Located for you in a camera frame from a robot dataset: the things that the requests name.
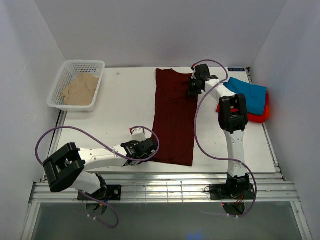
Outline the dark red t shirt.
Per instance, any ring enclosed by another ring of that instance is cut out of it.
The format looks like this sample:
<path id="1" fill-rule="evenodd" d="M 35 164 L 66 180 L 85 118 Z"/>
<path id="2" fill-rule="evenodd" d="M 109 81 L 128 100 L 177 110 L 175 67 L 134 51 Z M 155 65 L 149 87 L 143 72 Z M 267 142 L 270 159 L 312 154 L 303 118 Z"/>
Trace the dark red t shirt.
<path id="1" fill-rule="evenodd" d="M 190 73 L 173 69 L 155 70 L 155 115 L 152 131 L 160 148 L 153 162 L 179 166 L 193 165 L 194 120 L 198 97 L 188 95 Z"/>

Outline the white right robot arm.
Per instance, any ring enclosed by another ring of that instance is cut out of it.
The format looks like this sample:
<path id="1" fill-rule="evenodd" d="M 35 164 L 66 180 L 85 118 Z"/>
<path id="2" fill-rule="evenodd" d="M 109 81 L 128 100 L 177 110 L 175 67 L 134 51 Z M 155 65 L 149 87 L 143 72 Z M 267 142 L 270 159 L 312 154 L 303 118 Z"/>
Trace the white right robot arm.
<path id="1" fill-rule="evenodd" d="M 232 199 L 237 199 L 250 188 L 250 171 L 246 167 L 244 156 L 244 133 L 249 121 L 246 97 L 242 93 L 232 92 L 223 85 L 223 82 L 229 79 L 229 74 L 225 67 L 222 67 L 222 69 L 226 77 L 222 80 L 215 75 L 211 75 L 208 65 L 203 60 L 193 64 L 191 69 L 193 73 L 189 78 L 187 93 L 190 96 L 198 96 L 202 92 L 205 92 L 195 112 L 195 142 L 200 151 L 207 157 L 228 162 L 226 183 L 218 187 L 215 193 L 221 196 L 228 195 Z M 202 148 L 198 139 L 198 114 L 203 101 L 209 95 L 219 104 L 218 123 L 226 138 L 228 158 L 209 155 Z"/>

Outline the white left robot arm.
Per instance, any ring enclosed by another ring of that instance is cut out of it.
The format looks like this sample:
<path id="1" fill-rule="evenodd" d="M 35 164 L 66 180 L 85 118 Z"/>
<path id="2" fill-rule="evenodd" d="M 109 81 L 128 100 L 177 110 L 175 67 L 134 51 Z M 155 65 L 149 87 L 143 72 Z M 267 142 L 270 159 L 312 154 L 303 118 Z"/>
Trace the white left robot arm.
<path id="1" fill-rule="evenodd" d="M 158 150 L 153 138 L 144 141 L 131 140 L 113 147 L 78 148 L 67 143 L 43 162 L 50 191 L 59 193 L 68 188 L 85 191 L 95 200 L 106 195 L 106 184 L 94 169 L 135 166 L 146 162 Z"/>

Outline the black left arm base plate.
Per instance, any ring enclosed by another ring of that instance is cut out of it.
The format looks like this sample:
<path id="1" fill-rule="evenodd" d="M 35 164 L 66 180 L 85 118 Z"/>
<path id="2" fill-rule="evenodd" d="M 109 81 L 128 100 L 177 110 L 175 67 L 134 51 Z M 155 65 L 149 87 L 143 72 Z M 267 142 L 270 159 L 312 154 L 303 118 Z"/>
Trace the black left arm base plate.
<path id="1" fill-rule="evenodd" d="M 122 185 L 112 184 L 107 185 L 104 188 L 96 191 L 95 193 L 89 194 L 78 193 L 77 200 L 78 201 L 90 201 L 91 198 L 99 200 L 99 201 L 119 201 L 121 199 L 122 194 Z"/>

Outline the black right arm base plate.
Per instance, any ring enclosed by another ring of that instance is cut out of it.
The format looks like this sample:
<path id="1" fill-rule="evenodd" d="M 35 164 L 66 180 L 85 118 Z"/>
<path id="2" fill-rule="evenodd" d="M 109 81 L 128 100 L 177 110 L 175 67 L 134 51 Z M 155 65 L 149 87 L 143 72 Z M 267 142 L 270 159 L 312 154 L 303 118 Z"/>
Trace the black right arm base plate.
<path id="1" fill-rule="evenodd" d="M 209 192 L 211 200 L 253 200 L 255 190 L 252 184 L 247 190 L 227 191 L 225 184 L 210 184 L 206 190 Z"/>

